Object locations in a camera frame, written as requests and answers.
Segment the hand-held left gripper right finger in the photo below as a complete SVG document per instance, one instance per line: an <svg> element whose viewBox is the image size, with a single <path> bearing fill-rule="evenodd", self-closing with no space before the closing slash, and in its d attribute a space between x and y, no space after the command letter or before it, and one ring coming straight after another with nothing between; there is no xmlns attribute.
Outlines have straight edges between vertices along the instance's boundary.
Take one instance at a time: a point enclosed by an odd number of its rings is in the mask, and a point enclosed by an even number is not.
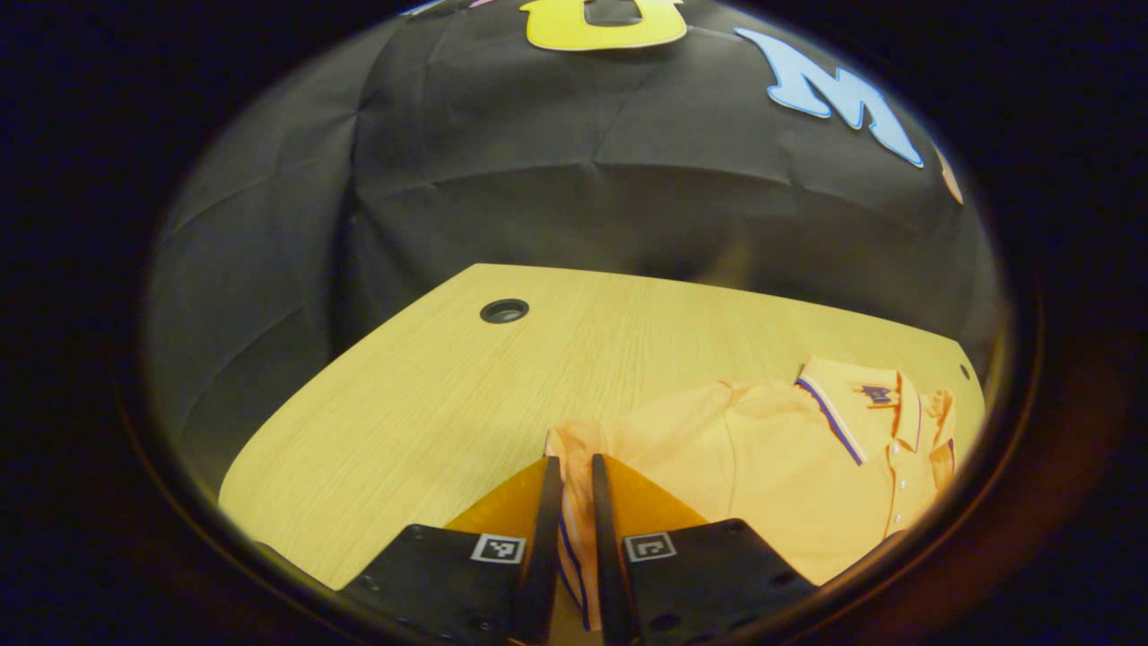
<svg viewBox="0 0 1148 646"><path fill-rule="evenodd" d="M708 523L653 503L656 483L607 456L594 456L591 474L608 645L726 641L817 591L746 520Z"/></svg>

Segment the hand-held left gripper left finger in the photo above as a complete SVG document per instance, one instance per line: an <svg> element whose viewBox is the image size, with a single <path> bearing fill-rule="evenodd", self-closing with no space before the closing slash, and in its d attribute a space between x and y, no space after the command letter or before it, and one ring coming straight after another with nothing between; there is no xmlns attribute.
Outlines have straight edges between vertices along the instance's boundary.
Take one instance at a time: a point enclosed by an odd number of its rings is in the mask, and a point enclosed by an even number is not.
<svg viewBox="0 0 1148 646"><path fill-rule="evenodd" d="M433 645L545 645L561 503L561 462L540 458L445 528L403 528L346 597Z"/></svg>

